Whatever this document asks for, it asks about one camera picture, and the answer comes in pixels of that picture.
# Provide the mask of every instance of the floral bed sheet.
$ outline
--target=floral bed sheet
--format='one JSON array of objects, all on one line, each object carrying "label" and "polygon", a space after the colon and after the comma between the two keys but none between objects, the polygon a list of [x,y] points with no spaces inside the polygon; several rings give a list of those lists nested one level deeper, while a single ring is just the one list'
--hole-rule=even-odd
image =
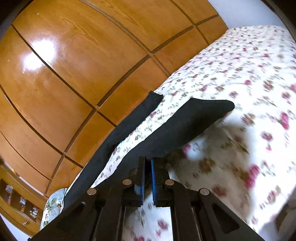
[{"label": "floral bed sheet", "polygon": [[[233,28],[174,72],[154,112],[114,150],[92,187],[189,98],[227,99],[235,109],[167,156],[187,188],[208,188],[258,232],[296,185],[296,44],[279,26]],[[149,194],[130,209],[124,241],[172,240],[170,210]]]}]

